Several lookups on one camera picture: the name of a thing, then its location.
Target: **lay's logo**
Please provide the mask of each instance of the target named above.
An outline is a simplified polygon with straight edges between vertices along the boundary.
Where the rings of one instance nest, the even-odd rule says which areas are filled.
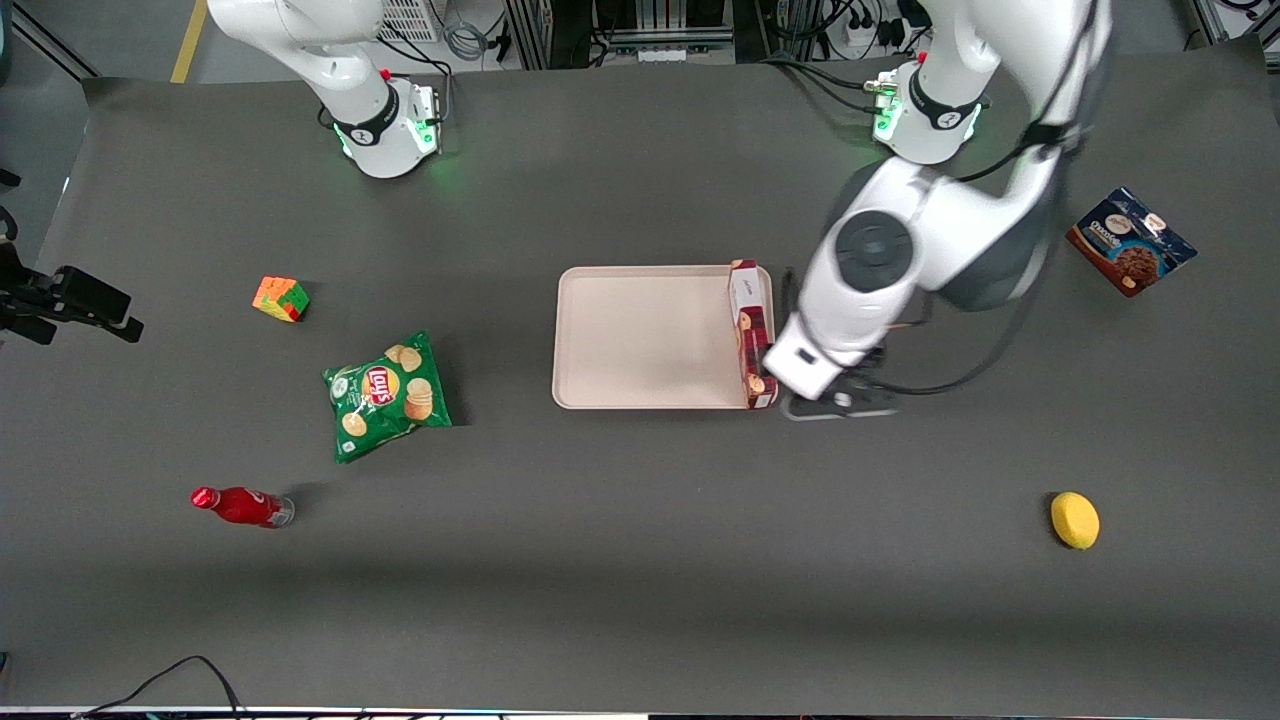
[[[381,365],[374,365],[365,373],[360,386],[361,393],[374,405],[389,405],[399,392],[399,375]]]

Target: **black cable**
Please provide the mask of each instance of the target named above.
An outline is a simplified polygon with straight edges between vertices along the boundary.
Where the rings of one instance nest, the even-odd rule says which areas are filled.
[[[1057,96],[1062,92],[1062,86],[1066,85],[1066,77],[1071,74],[1071,67],[1079,58],[1080,44],[1084,41],[1084,36],[1091,29],[1093,29],[1094,22],[1097,22],[1097,12],[1098,12],[1098,1],[1093,0],[1092,3],[1089,3],[1089,9],[1085,12],[1084,22],[1080,23],[1080,31],[1075,35],[1075,41],[1071,42],[1070,45],[1070,47],[1075,47],[1075,54],[1071,55],[1071,59],[1066,63],[1066,67],[1064,67],[1062,72],[1059,73],[1057,79],[1053,82],[1053,88],[1050,91],[1048,97],[1044,100],[1044,106],[1041,109],[1039,115],[1037,115],[1034,119],[1032,119],[1030,123],[1027,124],[1027,129],[1023,131],[1023,135],[1021,137],[1018,138],[1018,143],[1014,145],[1014,149],[1010,150],[1009,154],[1006,154],[1000,160],[996,160],[995,164],[988,165],[975,173],[955,178],[956,182],[973,182],[975,179],[984,178],[991,173],[995,173],[1000,168],[1004,168],[1011,160],[1021,155],[1028,147],[1030,147],[1027,140],[1027,131],[1039,126],[1044,120],[1044,115],[1048,114],[1048,109],[1053,106],[1053,102],[1057,100]]]
[[[241,703],[239,698],[236,697],[236,689],[232,688],[232,684],[227,680],[227,676],[223,675],[223,671],[219,670],[218,666],[214,665],[212,661],[210,661],[204,655],[189,655],[187,657],[183,657],[178,662],[174,662],[173,665],[170,665],[170,666],[165,667],[164,670],[156,673],[155,675],[151,675],[150,678],[147,678],[132,693],[122,697],[120,700],[114,700],[111,702],[102,703],[102,705],[95,707],[93,710],[88,710],[88,711],[84,711],[84,712],[73,712],[72,716],[70,716],[70,720],[79,720],[81,717],[87,717],[90,715],[93,715],[95,712],[101,712],[104,710],[124,705],[124,703],[129,702],[131,700],[133,700],[133,698],[138,697],[140,694],[142,694],[142,691],[145,691],[148,687],[151,687],[151,683],[159,680],[160,678],[164,678],[169,673],[173,673],[174,670],[177,670],[178,667],[182,667],[183,665],[191,662],[192,660],[198,660],[198,661],[204,662],[206,667],[209,667],[210,670],[214,671],[214,675],[218,676],[218,682],[221,683],[221,685],[223,685],[223,692],[227,694],[227,703],[230,705],[232,716],[236,717],[236,720],[239,720],[239,716],[241,716],[239,708],[244,707],[244,706]]]
[[[881,389],[887,389],[897,395],[909,395],[909,396],[941,395],[943,392],[950,392],[952,389],[961,388],[972,383],[973,380],[978,379],[978,377],[980,377],[987,370],[992,369],[996,365],[996,363],[1000,361],[1000,359],[1005,355],[1005,351],[1009,350],[1010,345],[1012,345],[1014,337],[1018,334],[1020,329],[1023,329],[1023,324],[1027,323],[1027,316],[1030,315],[1032,306],[1036,305],[1036,297],[1039,295],[1041,287],[1043,287],[1044,284],[1044,278],[1046,275],[1048,275],[1048,268],[1052,264],[1053,255],[1056,252],[1057,252],[1057,242],[1050,240],[1048,249],[1044,251],[1044,261],[1039,269],[1039,275],[1036,278],[1034,282],[1032,282],[1032,286],[1027,288],[1027,292],[1023,295],[1023,299],[1018,302],[1018,307],[1014,310],[1012,316],[1009,318],[1009,324],[1005,325],[1005,331],[1000,333],[1000,338],[996,340],[996,345],[991,347],[991,350],[987,352],[987,356],[983,357],[980,363],[974,365],[973,369],[970,369],[964,375],[960,375],[959,378],[948,383],[942,383],[932,387],[906,387],[878,380],[872,377],[864,377],[864,379],[868,383]]]
[[[493,31],[498,29],[498,23],[500,23],[504,19],[507,19],[506,10],[500,15],[498,15],[498,19],[494,20],[492,26],[489,26],[489,29],[484,31],[484,36],[489,37],[490,35],[493,35]]]
[[[13,219],[13,215],[9,214],[9,210],[4,209],[4,205],[0,205],[0,227],[4,228],[0,231],[0,242],[13,242],[18,240],[18,220]]]
[[[791,68],[794,70],[797,70],[797,73],[799,73],[797,77],[803,77],[803,78],[808,79],[809,82],[813,83],[814,87],[817,87],[818,90],[823,91],[828,97],[831,97],[836,102],[840,102],[845,108],[849,108],[850,110],[858,110],[859,113],[867,113],[868,115],[879,114],[879,110],[876,109],[876,108],[873,108],[873,106],[870,106],[870,105],[858,105],[856,102],[850,102],[849,100],[845,100],[844,97],[841,97],[840,95],[837,95],[835,90],[832,90],[831,87],[827,87],[827,85],[823,83],[822,79],[819,79],[819,77],[822,74],[826,74],[826,73],[820,73],[820,70],[817,70],[815,68],[812,68],[812,67],[809,67],[809,65],[806,65],[804,63],[788,63],[786,65],[780,65],[778,63],[773,63],[773,61],[769,61],[769,60],[760,60],[760,61],[765,63],[765,64],[769,64],[769,65],[786,67],[786,68]]]
[[[413,42],[411,42],[410,38],[404,37],[404,33],[402,33],[399,29],[397,29],[390,24],[387,24],[385,27],[390,29],[393,33],[396,33],[396,37],[398,37],[402,42],[404,42],[404,45],[412,47],[413,51],[417,53],[420,56],[415,58],[413,55],[410,55],[408,53],[383,40],[381,36],[378,37],[378,42],[381,42],[384,47],[387,47],[388,50],[396,53],[402,58],[408,58],[415,63],[426,63],[444,76],[444,111],[440,113],[440,115],[430,124],[439,124],[449,119],[449,114],[453,113],[453,65],[445,63],[444,60],[433,60],[431,56],[424,53],[421,47],[413,45]]]
[[[884,3],[883,3],[883,0],[876,0],[876,26],[874,27],[879,28],[879,24],[882,22],[884,22]],[[861,60],[863,58],[865,58],[867,54],[872,51],[872,47],[876,47],[876,41],[878,38],[878,35],[879,35],[878,31],[872,33],[870,42],[867,44],[867,47],[863,47],[863,54],[858,56],[859,60]]]
[[[593,58],[591,56],[591,47],[599,47],[600,49],[600,54],[596,55],[595,58]],[[604,38],[603,37],[596,37],[596,35],[593,32],[591,33],[591,42],[590,42],[590,45],[586,49],[586,67],[595,68],[596,67],[595,61],[599,60],[599,59],[602,59],[602,58],[604,58],[604,55],[608,54],[608,51],[609,51],[609,46],[608,46],[608,44],[604,42]]]
[[[604,65],[604,56],[609,54],[609,47],[613,46],[613,37],[618,33],[618,19],[622,18],[622,3],[623,0],[618,0],[618,6],[613,10],[613,26],[609,27],[609,35],[604,38],[604,50],[600,50],[600,56],[594,60],[594,65],[590,59],[586,63],[588,65],[595,68]]]
[[[1233,10],[1243,10],[1248,13],[1251,20],[1257,18],[1257,14],[1253,12],[1253,9],[1262,4],[1262,0],[1217,0],[1217,1]]]
[[[933,293],[925,292],[924,299],[920,301],[920,316],[914,320],[902,320],[893,323],[888,327],[891,331],[899,331],[904,328],[919,328],[920,325],[929,324],[933,319]]]
[[[911,54],[911,46],[915,45],[916,42],[919,42],[920,37],[923,37],[924,33],[929,32],[931,29],[933,29],[933,26],[922,27],[920,29],[915,31],[915,35],[911,36],[911,40],[908,41],[908,44],[902,46],[901,53],[906,53],[908,55],[910,55]]]
[[[760,60],[762,65],[777,65],[780,68],[792,68],[804,73],[810,73],[818,76],[819,78],[827,81],[837,87],[847,87],[849,90],[861,90],[863,83],[852,79],[838,78],[822,68],[810,65],[809,63],[801,63],[800,60],[792,60],[791,58],[765,58]]]
[[[773,36],[783,37],[791,42],[797,40],[813,40],[819,35],[827,32],[827,28],[836,24],[840,15],[845,14],[845,10],[852,8],[854,0],[832,0],[831,14],[818,22],[814,27],[800,29],[799,27],[786,28],[778,22],[778,12],[774,6],[773,14],[769,22],[765,22],[764,28]]]

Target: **red cookie box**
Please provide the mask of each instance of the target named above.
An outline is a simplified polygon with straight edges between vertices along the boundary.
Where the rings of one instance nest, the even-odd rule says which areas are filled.
[[[778,380],[764,369],[764,354],[773,345],[764,313],[764,282],[755,260],[730,264],[728,296],[737,328],[737,359],[748,410],[760,410],[778,400]]]

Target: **bottle cap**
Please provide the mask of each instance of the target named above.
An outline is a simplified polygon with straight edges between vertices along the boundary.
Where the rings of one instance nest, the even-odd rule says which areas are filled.
[[[209,510],[218,505],[219,500],[221,500],[221,493],[209,487],[198,487],[191,493],[191,503],[201,510]]]

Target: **coca-cola bottle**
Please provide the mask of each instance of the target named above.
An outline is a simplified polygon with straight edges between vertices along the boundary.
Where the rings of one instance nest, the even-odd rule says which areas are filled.
[[[293,520],[293,501],[242,487],[214,489],[198,487],[191,493],[191,503],[201,510],[212,510],[228,523],[283,528]]]

